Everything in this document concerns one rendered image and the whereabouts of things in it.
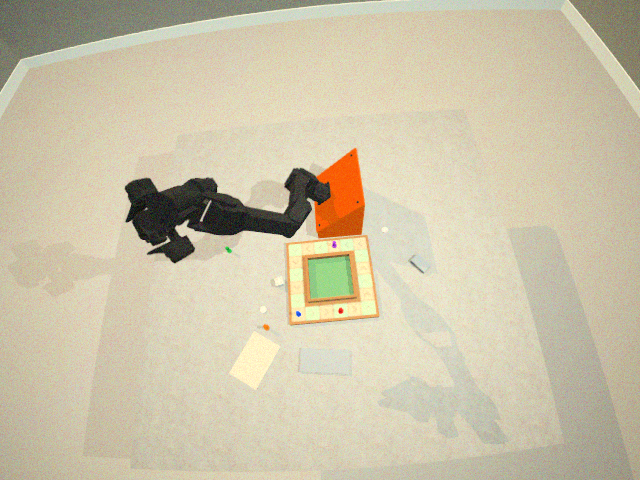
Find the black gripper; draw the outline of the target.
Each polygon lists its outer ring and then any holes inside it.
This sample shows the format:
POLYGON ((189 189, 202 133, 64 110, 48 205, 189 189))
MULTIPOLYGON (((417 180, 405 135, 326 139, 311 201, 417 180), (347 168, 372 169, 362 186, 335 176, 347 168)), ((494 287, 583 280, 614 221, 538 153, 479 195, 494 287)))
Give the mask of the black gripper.
MULTIPOLYGON (((133 220, 137 212, 145 210, 150 196, 158 192, 157 187, 152 183, 151 178, 147 177, 130 182, 125 186, 125 191, 127 192, 128 199, 131 202, 126 223, 133 220)), ((174 230, 167 236, 170 242, 149 251, 146 254, 164 253, 169 257, 171 262, 177 263, 179 260, 194 253, 195 248, 187 235, 184 237, 179 236, 178 231, 174 228, 174 230)))

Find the cream flat rectangle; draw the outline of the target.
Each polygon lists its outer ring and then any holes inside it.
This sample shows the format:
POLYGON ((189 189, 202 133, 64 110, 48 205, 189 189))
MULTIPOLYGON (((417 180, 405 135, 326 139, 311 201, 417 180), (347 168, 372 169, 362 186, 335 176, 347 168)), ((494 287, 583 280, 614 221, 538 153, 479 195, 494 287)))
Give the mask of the cream flat rectangle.
POLYGON ((230 374, 257 390, 280 346, 255 331, 230 374))

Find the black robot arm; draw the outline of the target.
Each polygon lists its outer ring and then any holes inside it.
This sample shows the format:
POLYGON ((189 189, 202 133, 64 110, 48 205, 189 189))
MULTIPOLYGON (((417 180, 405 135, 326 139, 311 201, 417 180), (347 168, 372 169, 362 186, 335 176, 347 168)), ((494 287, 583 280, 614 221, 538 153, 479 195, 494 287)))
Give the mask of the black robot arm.
POLYGON ((323 183, 315 174, 296 168, 284 185, 290 191, 289 203, 284 213, 278 213, 245 206, 228 194, 216 193, 214 178, 192 178, 182 186, 151 195, 147 209, 136 213, 132 225, 139 238, 152 246, 168 240, 176 225, 188 220, 188 228, 214 235, 253 231, 291 238, 312 211, 307 199, 320 205, 331 197, 330 182, 323 183))

